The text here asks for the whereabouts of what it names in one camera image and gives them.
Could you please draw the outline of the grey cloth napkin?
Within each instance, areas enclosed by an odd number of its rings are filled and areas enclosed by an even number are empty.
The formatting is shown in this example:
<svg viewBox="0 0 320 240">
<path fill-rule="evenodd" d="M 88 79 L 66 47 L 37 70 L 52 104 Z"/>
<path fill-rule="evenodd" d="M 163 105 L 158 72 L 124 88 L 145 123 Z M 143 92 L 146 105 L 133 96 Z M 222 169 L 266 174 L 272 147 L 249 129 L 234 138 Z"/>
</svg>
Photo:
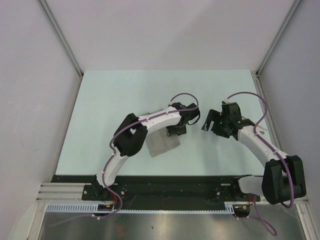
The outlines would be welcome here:
<svg viewBox="0 0 320 240">
<path fill-rule="evenodd" d="M 144 113 L 138 120 L 146 120 L 142 125 L 147 127 L 145 139 L 151 157 L 164 154 L 180 145 L 177 136 L 167 136 L 166 127 L 175 126 L 179 123 L 181 115 L 175 112 L 173 107 L 161 109 L 152 113 Z"/>
</svg>

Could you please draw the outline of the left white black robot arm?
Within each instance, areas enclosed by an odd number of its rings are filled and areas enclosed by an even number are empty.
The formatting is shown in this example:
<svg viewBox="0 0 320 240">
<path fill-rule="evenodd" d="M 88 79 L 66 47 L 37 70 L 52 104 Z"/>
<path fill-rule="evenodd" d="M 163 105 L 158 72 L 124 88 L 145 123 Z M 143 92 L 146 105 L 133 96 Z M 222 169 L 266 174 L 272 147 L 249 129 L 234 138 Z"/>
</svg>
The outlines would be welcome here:
<svg viewBox="0 0 320 240">
<path fill-rule="evenodd" d="M 142 149 L 148 135 L 161 129 L 165 129 L 168 137 L 184 135 L 189 121 L 200 116 L 198 104 L 185 106 L 180 102 L 171 103 L 168 108 L 145 116 L 128 114 L 110 140 L 110 158 L 91 183 L 93 194 L 100 200 L 110 196 L 110 186 L 114 184 L 118 172 L 128 158 Z"/>
</svg>

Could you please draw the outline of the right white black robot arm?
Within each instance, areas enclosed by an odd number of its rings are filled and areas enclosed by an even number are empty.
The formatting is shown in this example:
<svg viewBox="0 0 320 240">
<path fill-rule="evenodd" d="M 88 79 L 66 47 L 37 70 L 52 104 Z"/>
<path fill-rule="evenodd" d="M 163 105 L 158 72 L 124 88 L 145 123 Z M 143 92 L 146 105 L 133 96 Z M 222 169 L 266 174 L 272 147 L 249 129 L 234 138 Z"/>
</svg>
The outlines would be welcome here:
<svg viewBox="0 0 320 240">
<path fill-rule="evenodd" d="M 263 196 L 271 205 L 292 203 L 307 194 L 304 167 L 301 158 L 290 156 L 258 133 L 255 124 L 242 117 L 236 102 L 224 102 L 221 111 L 210 109 L 203 131 L 230 138 L 247 147 L 264 168 L 262 176 L 243 175 L 235 178 L 231 196 L 242 201 L 248 194 Z"/>
</svg>

